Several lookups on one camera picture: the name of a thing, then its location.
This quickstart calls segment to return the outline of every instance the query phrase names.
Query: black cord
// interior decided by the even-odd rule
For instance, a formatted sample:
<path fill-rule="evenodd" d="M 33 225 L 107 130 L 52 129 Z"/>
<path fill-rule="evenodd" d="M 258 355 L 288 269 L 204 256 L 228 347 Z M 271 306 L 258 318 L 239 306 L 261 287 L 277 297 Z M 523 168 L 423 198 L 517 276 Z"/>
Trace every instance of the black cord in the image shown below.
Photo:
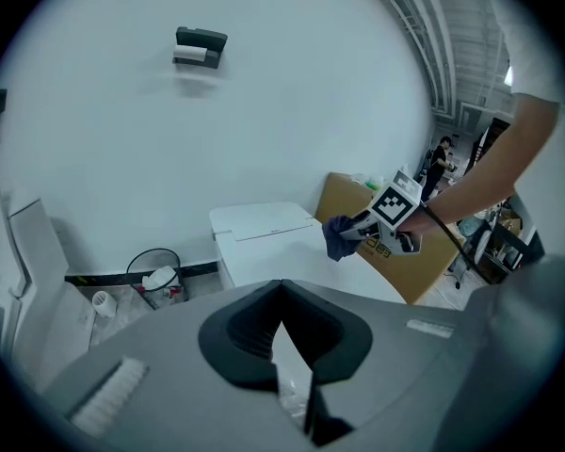
<path fill-rule="evenodd" d="M 445 226 L 445 224 L 442 222 L 441 219 L 439 219 L 437 217 L 437 215 L 431 211 L 426 204 L 424 204 L 423 202 L 421 202 L 421 208 L 423 208 L 423 211 L 425 211 L 425 213 L 427 214 L 427 216 L 429 216 L 431 219 L 433 219 L 437 225 L 442 228 L 442 230 L 444 230 L 444 233 L 446 233 L 448 235 L 448 237 L 450 238 L 450 241 L 452 241 L 452 243 L 454 243 L 454 246 L 456 246 L 457 250 L 459 250 L 459 253 L 462 255 L 462 257 L 464 258 L 464 260 L 468 263 L 468 265 L 474 269 L 477 274 L 483 278 L 483 280 L 487 283 L 487 284 L 493 284 L 493 282 L 491 282 L 488 277 L 486 277 L 486 275 L 484 275 L 480 270 L 479 267 L 475 264 L 475 262 L 471 259 L 471 257 L 465 252 L 465 250 L 462 248 L 462 245 L 459 243 L 459 240 L 452 234 L 452 232 L 447 229 L 447 227 Z"/>

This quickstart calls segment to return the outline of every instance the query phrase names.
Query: cardboard box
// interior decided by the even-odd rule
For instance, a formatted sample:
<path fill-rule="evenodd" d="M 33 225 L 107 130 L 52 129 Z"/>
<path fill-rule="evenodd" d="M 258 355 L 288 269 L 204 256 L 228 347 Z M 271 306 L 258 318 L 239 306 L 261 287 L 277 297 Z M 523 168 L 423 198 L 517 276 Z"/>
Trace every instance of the cardboard box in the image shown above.
<path fill-rule="evenodd" d="M 316 219 L 324 223 L 339 215 L 355 216 L 370 203 L 374 191 L 351 181 L 346 174 L 332 172 L 320 197 Z M 448 228 L 460 242 L 456 226 Z M 458 251 L 442 230 L 423 236 L 421 252 L 394 256 L 377 239 L 364 241 L 358 253 L 391 283 L 407 303 L 415 303 L 444 274 Z"/>

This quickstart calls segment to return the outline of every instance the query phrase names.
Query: floor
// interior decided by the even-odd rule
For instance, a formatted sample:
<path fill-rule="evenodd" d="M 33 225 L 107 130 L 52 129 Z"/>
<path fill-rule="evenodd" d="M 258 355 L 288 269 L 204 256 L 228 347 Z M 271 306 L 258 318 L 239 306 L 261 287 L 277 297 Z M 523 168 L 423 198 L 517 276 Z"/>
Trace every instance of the floor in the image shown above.
<path fill-rule="evenodd" d="M 457 282 L 454 278 L 455 276 L 461 276 L 460 289 L 457 289 L 455 286 Z M 189 299 L 195 299 L 222 291 L 217 273 L 185 278 L 183 285 L 188 293 Z M 473 271 L 465 270 L 464 263 L 458 262 L 454 273 L 446 271 L 446 274 L 426 292 L 418 304 L 438 308 L 464 310 L 471 293 L 481 286 L 485 286 L 484 281 Z M 112 295 L 118 302 L 118 308 L 113 318 L 103 318 L 96 315 L 94 326 L 92 327 L 92 336 L 90 338 L 91 347 L 98 345 L 152 311 L 151 307 L 144 299 L 142 299 L 133 288 L 127 285 L 108 286 L 104 288 L 92 286 L 79 288 L 82 294 L 90 300 L 99 289 L 104 289 L 107 293 Z"/>

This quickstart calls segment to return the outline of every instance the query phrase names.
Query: person standing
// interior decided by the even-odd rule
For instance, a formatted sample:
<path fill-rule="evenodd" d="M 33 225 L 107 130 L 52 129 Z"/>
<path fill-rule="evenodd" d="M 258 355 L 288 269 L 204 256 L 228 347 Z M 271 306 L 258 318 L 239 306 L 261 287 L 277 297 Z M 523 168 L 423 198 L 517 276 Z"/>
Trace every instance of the person standing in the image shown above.
<path fill-rule="evenodd" d="M 442 137 L 440 140 L 440 145 L 437 146 L 437 149 L 433 151 L 433 156 L 431 157 L 431 167 L 427 171 L 427 181 L 425 182 L 425 186 L 423 187 L 423 194 L 421 195 L 421 201 L 426 201 L 429 199 L 429 195 L 435 189 L 435 186 L 440 182 L 442 176 L 444 175 L 445 170 L 449 170 L 450 172 L 454 172 L 456 169 L 451 164 L 446 162 L 446 154 L 445 152 L 450 149 L 452 145 L 452 140 L 448 136 Z"/>

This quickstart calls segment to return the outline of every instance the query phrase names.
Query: ceiling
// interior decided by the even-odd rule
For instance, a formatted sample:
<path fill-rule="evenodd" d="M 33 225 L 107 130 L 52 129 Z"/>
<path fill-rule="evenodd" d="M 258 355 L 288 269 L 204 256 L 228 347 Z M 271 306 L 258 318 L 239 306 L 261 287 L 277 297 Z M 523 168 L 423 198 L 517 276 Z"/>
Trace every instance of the ceiling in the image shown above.
<path fill-rule="evenodd" d="M 438 128 L 473 134 L 508 117 L 509 54 L 490 0 L 389 0 L 421 57 Z"/>

